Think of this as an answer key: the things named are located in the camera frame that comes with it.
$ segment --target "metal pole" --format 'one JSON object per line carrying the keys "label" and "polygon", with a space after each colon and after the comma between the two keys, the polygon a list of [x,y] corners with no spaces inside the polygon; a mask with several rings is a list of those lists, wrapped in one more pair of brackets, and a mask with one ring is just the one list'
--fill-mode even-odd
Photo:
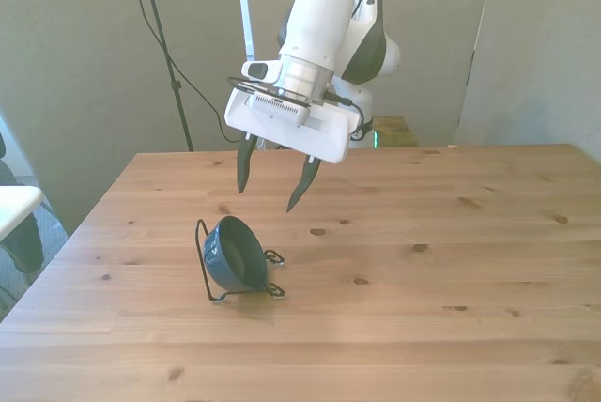
{"label": "metal pole", "polygon": [[162,52],[164,53],[165,61],[167,62],[167,69],[169,70],[169,77],[171,78],[171,88],[173,89],[173,93],[176,96],[177,110],[179,111],[181,126],[184,130],[184,135],[186,136],[188,151],[194,151],[192,138],[190,136],[190,130],[188,129],[188,122],[186,120],[186,114],[184,112],[184,106],[181,102],[181,95],[179,94],[179,90],[181,89],[181,82],[176,79],[176,75],[173,72],[173,66],[171,64],[171,55],[169,54],[169,50],[167,49],[167,41],[165,40],[165,35],[162,32],[161,18],[159,17],[159,10],[157,9],[157,2],[156,0],[150,0],[150,4],[152,5],[154,20],[157,23],[159,38],[161,39]]}

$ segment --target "white wall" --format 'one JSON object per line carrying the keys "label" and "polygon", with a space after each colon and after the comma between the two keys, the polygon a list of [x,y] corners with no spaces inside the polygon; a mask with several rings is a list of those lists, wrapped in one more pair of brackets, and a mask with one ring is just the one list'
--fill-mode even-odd
{"label": "white wall", "polygon": [[601,1],[487,0],[457,141],[570,143],[601,161]]}
{"label": "white wall", "polygon": [[[250,0],[254,50],[278,55],[277,33],[294,0]],[[384,0],[387,33],[403,65],[370,84],[377,115],[403,115],[422,145],[455,138],[484,0]]]}
{"label": "white wall", "polygon": [[4,164],[10,168],[15,177],[32,176],[31,168],[2,116],[0,116],[0,134],[2,134],[2,139],[7,147],[7,154],[2,158]]}
{"label": "white wall", "polygon": [[[239,0],[157,2],[173,57],[223,112],[245,60]],[[135,153],[186,149],[162,50],[137,0],[0,0],[0,12],[0,110],[71,232]],[[232,148],[182,96],[197,149]]]}

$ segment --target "wood grain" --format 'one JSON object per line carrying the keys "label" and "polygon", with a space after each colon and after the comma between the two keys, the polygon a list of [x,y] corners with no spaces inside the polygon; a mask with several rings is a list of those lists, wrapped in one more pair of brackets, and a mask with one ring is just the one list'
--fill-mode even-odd
{"label": "wood grain", "polygon": [[[4,401],[601,400],[601,170],[568,146],[138,155],[0,324]],[[206,299],[247,222],[286,299]]]}
{"label": "wood grain", "polygon": [[417,140],[402,116],[374,116],[378,147],[416,147]]}

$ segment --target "dark blue bowl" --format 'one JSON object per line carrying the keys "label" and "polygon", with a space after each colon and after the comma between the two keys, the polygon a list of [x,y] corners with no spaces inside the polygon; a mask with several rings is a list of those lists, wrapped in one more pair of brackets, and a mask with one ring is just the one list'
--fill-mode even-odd
{"label": "dark blue bowl", "polygon": [[227,216],[205,239],[203,259],[208,273],[227,291],[259,291],[267,284],[267,264],[253,231]]}

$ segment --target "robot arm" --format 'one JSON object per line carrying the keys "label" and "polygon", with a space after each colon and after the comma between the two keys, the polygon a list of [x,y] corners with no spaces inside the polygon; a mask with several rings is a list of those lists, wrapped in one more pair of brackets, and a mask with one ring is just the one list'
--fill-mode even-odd
{"label": "robot arm", "polygon": [[[382,0],[296,0],[280,58],[247,62],[225,111],[226,123],[244,131],[239,147],[239,191],[250,171],[257,137],[307,155],[288,210],[316,176],[321,160],[339,163],[350,136],[367,119],[348,92],[398,67],[398,47],[384,33]],[[338,101],[334,105],[327,101]]]}

